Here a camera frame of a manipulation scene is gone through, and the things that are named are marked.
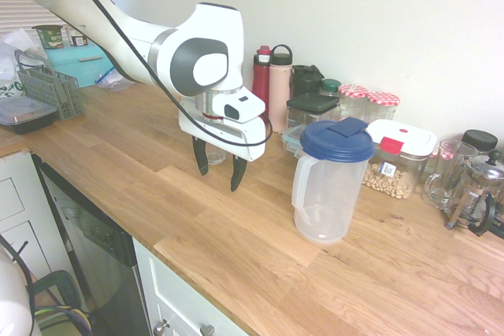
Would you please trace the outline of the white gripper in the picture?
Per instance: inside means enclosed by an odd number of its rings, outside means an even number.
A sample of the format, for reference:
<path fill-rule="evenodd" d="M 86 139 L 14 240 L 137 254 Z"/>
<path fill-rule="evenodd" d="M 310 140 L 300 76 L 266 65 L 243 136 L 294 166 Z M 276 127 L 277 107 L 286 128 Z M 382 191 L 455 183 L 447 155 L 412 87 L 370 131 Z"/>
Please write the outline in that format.
<path fill-rule="evenodd" d="M 192 146 L 198 170 L 201 175 L 209 171 L 206 155 L 206 142 L 235 155 L 232 159 L 233 173 L 230 188 L 234 192 L 246 171 L 247 161 L 255 161 L 265 152 L 266 127 L 260 117 L 255 117 L 244 124 L 223 119 L 212 122 L 206 119 L 195 107 L 195 98 L 182 97 L 181 105 L 187 113 L 211 136 L 196 127 L 179 111 L 179 126 L 182 131 L 192 135 Z"/>

